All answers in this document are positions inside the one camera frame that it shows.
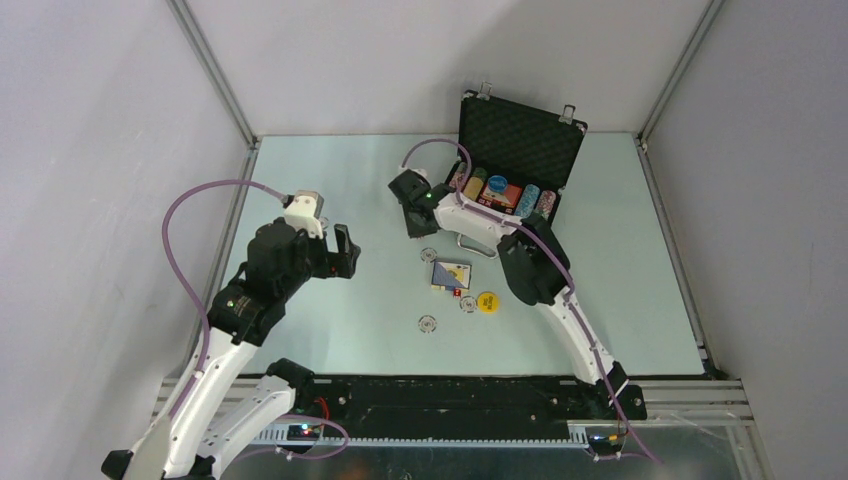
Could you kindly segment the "blue playing card deck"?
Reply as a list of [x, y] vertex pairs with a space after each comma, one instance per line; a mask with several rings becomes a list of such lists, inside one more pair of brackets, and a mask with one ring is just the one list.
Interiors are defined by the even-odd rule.
[[472, 265], [469, 263], [436, 260], [432, 263], [430, 286], [438, 290], [461, 290], [470, 288]]

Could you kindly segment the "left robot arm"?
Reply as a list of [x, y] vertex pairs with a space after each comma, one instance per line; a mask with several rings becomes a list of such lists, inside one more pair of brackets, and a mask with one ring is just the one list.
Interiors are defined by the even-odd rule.
[[314, 372], [280, 359], [247, 399], [215, 417], [294, 294], [311, 279], [351, 278], [361, 253], [343, 224], [335, 225], [337, 249], [329, 250], [319, 193], [278, 198], [282, 215], [257, 229], [245, 261], [203, 317], [193, 365], [145, 435], [132, 448], [107, 454], [101, 465], [107, 478], [217, 479], [271, 422], [326, 406], [316, 395]]

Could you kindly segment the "yellow big blind button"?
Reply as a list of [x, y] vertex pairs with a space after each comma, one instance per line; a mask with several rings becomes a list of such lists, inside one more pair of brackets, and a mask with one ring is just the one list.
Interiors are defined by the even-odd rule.
[[485, 314], [496, 313], [500, 307], [500, 298], [491, 291], [482, 292], [476, 298], [476, 307]]

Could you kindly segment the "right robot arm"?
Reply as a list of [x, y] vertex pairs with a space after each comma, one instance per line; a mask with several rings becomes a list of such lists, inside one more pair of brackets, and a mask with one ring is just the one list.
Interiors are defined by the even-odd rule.
[[391, 254], [399, 232], [420, 239], [454, 233], [482, 245], [482, 255], [499, 261], [506, 285], [522, 303], [538, 308], [571, 356], [574, 374], [586, 385], [581, 392], [585, 411], [606, 418], [622, 403], [629, 380], [585, 319], [576, 298], [567, 255], [541, 215], [506, 214], [485, 207], [462, 193], [468, 183], [428, 182], [423, 170], [401, 168], [389, 183], [400, 215], [389, 212], [387, 196], [375, 186], [358, 184], [355, 176], [339, 176], [332, 191], [340, 212], [351, 215], [367, 236], [368, 278], [350, 301], [380, 320], [401, 320], [413, 313], [415, 300], [406, 288], [412, 276]]

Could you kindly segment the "black poker set case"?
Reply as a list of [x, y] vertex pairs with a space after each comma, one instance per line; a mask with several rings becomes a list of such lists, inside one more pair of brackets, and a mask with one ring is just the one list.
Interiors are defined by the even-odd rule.
[[492, 175], [505, 177], [509, 184], [524, 189], [528, 184], [542, 191], [555, 191], [556, 205], [548, 220], [533, 215], [548, 225], [559, 210], [565, 187], [579, 150], [588, 133], [588, 124], [574, 117], [575, 107], [565, 105], [561, 112], [549, 112], [491, 93], [483, 84], [478, 90], [463, 93], [460, 103], [458, 143], [471, 160], [460, 188], [443, 198], [434, 212], [441, 230], [455, 233], [496, 251], [500, 238], [512, 233], [513, 224], [522, 217], [487, 208], [462, 195], [465, 183], [476, 167]]

